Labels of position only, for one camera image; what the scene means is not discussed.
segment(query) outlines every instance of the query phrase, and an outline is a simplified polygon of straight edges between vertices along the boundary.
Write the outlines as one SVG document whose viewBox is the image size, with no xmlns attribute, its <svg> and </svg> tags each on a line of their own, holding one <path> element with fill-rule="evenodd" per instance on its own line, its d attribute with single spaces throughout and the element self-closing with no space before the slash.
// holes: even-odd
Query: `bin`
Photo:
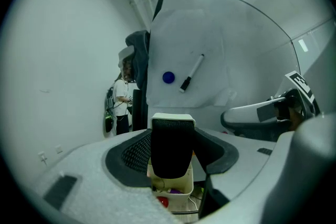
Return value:
<svg viewBox="0 0 336 224">
<path fill-rule="evenodd" d="M 153 191 L 153 195 L 156 197 L 166 197 L 168 198 L 169 203 L 173 203 L 175 205 L 184 204 L 194 190 L 193 166 L 191 162 L 185 175 L 179 178 L 166 179 L 156 176 L 151 160 L 149 160 L 148 163 L 148 171 L 152 180 L 152 186 L 155 186 L 157 190 L 159 190 Z M 168 193 L 167 191 L 170 188 L 177 189 L 182 192 L 182 194 Z"/>
</svg>

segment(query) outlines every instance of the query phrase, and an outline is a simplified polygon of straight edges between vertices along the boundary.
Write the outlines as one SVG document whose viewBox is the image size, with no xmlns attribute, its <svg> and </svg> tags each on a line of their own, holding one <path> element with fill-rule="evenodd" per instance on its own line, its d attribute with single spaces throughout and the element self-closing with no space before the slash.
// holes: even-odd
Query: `white shirt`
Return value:
<svg viewBox="0 0 336 224">
<path fill-rule="evenodd" d="M 120 102 L 118 97 L 127 97 L 128 83 L 123 79 L 118 79 L 113 86 L 113 100 L 114 109 L 113 112 L 116 116 L 128 115 L 127 102 Z"/>
</svg>

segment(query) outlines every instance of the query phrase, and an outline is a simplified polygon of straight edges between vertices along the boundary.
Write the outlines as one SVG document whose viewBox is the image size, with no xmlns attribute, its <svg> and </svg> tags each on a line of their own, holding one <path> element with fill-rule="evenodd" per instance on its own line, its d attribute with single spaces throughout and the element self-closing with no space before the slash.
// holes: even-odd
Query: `black pants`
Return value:
<svg viewBox="0 0 336 224">
<path fill-rule="evenodd" d="M 130 128 L 128 125 L 128 115 L 117 116 L 117 129 L 116 129 L 117 135 L 128 133 L 129 131 Z"/>
</svg>

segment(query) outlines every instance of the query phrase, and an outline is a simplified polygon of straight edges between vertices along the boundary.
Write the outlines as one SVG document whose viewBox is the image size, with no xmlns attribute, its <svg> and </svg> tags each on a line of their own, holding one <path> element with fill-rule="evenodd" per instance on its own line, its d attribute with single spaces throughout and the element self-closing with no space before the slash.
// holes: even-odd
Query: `red ball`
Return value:
<svg viewBox="0 0 336 224">
<path fill-rule="evenodd" d="M 166 197 L 157 197 L 157 199 L 163 204 L 163 206 L 165 207 L 165 208 L 167 208 L 168 207 L 168 205 L 169 205 L 169 201 L 168 201 L 168 198 L 166 198 Z"/>
</svg>

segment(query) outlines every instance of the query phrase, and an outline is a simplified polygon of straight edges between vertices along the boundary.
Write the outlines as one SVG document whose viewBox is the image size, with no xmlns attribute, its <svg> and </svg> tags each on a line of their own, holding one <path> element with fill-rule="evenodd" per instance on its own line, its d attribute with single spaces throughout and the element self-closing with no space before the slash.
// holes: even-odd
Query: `marker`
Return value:
<svg viewBox="0 0 336 224">
<path fill-rule="evenodd" d="M 193 77 L 196 70 L 201 65 L 201 62 L 203 61 L 203 59 L 204 59 L 204 54 L 201 54 L 199 59 L 197 60 L 196 64 L 194 65 L 194 68 L 191 70 L 189 76 L 186 78 L 186 80 L 183 82 L 182 86 L 180 87 L 180 89 L 179 89 L 180 92 L 184 92 L 187 89 L 187 87 L 189 86 L 189 83 L 191 81 L 191 78 Z"/>
</svg>

